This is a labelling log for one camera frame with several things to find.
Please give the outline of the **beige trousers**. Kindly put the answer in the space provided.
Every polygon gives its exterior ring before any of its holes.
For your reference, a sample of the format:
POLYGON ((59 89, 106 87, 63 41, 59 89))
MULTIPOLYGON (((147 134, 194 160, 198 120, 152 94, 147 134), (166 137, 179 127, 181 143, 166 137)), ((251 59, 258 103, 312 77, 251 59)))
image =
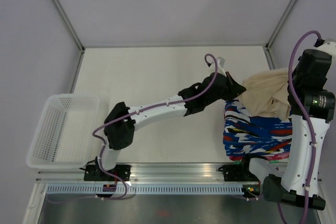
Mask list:
POLYGON ((243 81, 246 91, 238 99, 253 116, 279 118, 288 121, 288 69, 268 70, 243 81))

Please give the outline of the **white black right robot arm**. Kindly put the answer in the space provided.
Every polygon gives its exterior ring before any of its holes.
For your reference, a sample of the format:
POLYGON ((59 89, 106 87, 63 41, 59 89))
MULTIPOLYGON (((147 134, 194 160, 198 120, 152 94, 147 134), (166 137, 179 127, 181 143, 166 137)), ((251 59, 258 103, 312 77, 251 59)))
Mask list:
POLYGON ((325 90, 332 56, 321 50, 306 49, 292 73, 295 96, 289 94, 292 108, 292 141, 287 168, 283 175, 265 158, 250 156, 239 167, 240 176, 262 183, 266 201, 323 210, 326 201, 319 196, 318 169, 324 137, 333 120, 335 96, 325 90))

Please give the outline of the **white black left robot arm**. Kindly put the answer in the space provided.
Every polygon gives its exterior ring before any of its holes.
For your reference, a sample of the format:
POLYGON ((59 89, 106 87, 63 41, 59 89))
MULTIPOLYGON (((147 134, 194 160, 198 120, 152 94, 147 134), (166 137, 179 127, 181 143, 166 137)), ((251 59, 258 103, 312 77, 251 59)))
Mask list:
POLYGON ((95 159, 96 175, 110 180, 114 175, 120 151, 133 143, 135 131, 158 121, 189 116, 204 111, 218 101, 230 101, 246 91, 229 72, 212 73, 202 82, 195 83, 178 94, 158 103, 130 107, 117 103, 106 117, 102 126, 93 132, 103 131, 102 149, 95 159))

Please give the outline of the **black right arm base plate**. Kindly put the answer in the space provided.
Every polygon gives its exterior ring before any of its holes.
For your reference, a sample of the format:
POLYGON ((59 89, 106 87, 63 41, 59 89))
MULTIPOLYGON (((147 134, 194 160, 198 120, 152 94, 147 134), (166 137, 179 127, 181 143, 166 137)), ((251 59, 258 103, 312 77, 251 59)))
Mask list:
POLYGON ((218 169, 226 182, 259 182, 259 179, 241 164, 223 165, 218 169))

